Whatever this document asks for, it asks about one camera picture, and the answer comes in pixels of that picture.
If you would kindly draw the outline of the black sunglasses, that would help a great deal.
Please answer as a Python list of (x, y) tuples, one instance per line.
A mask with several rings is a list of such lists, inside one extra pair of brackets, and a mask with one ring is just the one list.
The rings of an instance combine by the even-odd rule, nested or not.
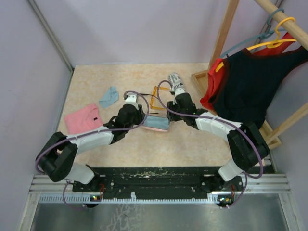
[[(148, 101), (148, 104), (149, 104), (149, 108), (150, 108), (150, 109), (151, 109), (151, 101), (152, 101), (153, 97), (155, 97), (155, 98), (158, 99), (158, 97), (156, 97), (156, 96), (154, 96), (154, 95), (152, 95), (152, 94), (140, 93), (140, 95), (142, 95), (142, 96), (150, 96), (150, 97), (151, 97), (151, 99)], [(149, 114), (150, 114), (150, 115), (158, 115), (159, 112), (150, 112)]]

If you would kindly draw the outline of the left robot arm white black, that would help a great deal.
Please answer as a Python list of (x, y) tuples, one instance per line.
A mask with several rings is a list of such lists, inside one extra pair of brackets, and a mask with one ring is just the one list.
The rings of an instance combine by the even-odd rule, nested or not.
[(141, 126), (147, 116), (140, 104), (125, 104), (118, 115), (97, 129), (69, 136), (56, 132), (36, 157), (35, 167), (38, 172), (48, 175), (53, 182), (77, 181), (88, 190), (94, 191), (99, 188), (100, 179), (91, 167), (76, 163), (76, 156), (120, 141), (131, 129)]

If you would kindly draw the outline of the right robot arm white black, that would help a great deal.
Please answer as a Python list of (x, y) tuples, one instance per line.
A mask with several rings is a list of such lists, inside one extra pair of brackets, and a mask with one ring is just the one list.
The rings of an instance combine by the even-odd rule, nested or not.
[(229, 145), (231, 159), (218, 170), (215, 185), (224, 191), (232, 185), (232, 179), (247, 172), (268, 156), (270, 149), (253, 122), (233, 122), (198, 109), (190, 94), (180, 93), (167, 102), (169, 121), (184, 121), (199, 131), (206, 131), (222, 138)]

